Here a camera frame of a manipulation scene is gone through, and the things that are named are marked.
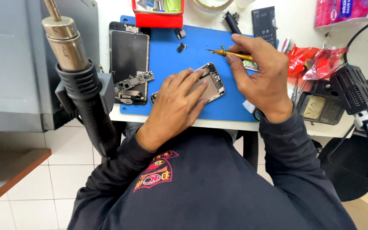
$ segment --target red tool box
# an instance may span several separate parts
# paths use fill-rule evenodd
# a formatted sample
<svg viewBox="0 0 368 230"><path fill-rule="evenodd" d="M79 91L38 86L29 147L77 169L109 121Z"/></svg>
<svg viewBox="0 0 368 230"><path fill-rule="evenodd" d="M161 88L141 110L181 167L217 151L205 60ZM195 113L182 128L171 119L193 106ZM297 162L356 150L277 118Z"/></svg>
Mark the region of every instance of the red tool box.
<svg viewBox="0 0 368 230"><path fill-rule="evenodd" d="M133 11L136 15L136 26L158 28L182 28L184 0L181 0L181 12L145 11L136 8L136 1L132 0Z"/></svg>

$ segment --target black battery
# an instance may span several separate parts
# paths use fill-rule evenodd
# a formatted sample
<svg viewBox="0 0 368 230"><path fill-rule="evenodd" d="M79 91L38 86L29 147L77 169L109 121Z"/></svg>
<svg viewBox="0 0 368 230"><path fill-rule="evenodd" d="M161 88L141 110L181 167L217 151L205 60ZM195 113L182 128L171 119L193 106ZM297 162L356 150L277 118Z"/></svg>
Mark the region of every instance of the black battery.
<svg viewBox="0 0 368 230"><path fill-rule="evenodd" d="M254 37L261 37L276 49L275 7L267 7L252 11Z"/></svg>

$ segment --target sleeve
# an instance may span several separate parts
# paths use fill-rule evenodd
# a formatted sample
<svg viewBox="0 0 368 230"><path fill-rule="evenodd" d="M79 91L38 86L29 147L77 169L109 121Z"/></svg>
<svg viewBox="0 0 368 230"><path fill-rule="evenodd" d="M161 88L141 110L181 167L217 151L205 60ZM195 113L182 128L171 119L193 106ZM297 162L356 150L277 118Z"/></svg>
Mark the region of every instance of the sleeve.
<svg viewBox="0 0 368 230"><path fill-rule="evenodd" d="M265 142L265 166L274 186L288 196L309 222L322 223L320 228L355 229L332 183L320 168L303 117L296 111L281 123L261 117L259 132Z"/></svg>
<svg viewBox="0 0 368 230"><path fill-rule="evenodd" d="M96 230L130 183L148 166L156 151L147 151L136 134L126 138L115 159L96 167L79 189L68 229Z"/></svg>

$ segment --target pink tissue package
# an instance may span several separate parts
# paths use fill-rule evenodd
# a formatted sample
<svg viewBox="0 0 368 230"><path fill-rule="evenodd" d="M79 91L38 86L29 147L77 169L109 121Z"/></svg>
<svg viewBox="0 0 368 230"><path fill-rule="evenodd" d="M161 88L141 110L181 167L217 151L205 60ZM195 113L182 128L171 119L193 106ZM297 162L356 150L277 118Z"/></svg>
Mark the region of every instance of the pink tissue package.
<svg viewBox="0 0 368 230"><path fill-rule="evenodd" d="M368 21L368 0L318 0L314 27Z"/></svg>

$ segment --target desk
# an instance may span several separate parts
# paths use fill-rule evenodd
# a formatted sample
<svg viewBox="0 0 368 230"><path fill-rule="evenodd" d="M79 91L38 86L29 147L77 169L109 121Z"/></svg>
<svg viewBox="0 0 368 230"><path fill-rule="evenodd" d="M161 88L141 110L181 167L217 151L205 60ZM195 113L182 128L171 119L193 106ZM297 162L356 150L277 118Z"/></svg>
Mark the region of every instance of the desk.
<svg viewBox="0 0 368 230"><path fill-rule="evenodd" d="M131 8L131 0L97 0L99 7L99 43L100 64L105 71L109 70L109 23L119 21L120 15L134 16ZM331 28L324 30L314 29L314 18L317 1L315 0L257 0L247 8L239 9L233 2L227 10L240 14L239 28L245 34L253 34L251 11L254 9L275 6L276 24L278 26L277 37L281 43L286 37L290 37L299 47L321 48L324 42L324 34ZM222 16L226 11L218 14L205 14L198 11L191 1L186 0L184 10L184 24L205 27L211 29L229 31ZM358 23L349 27L340 27L333 31L328 47L345 47L351 37L366 23ZM348 54L349 63L357 65L368 78L368 29L360 34L350 47ZM294 80L288 87L293 88ZM121 114L119 105L115 104L110 118L116 121L145 122L147 116ZM326 125L305 122L309 135L342 137L353 124L354 117L346 113L342 116L338 125ZM258 131L258 123L229 122L197 119L196 127L227 128L248 131Z"/></svg>

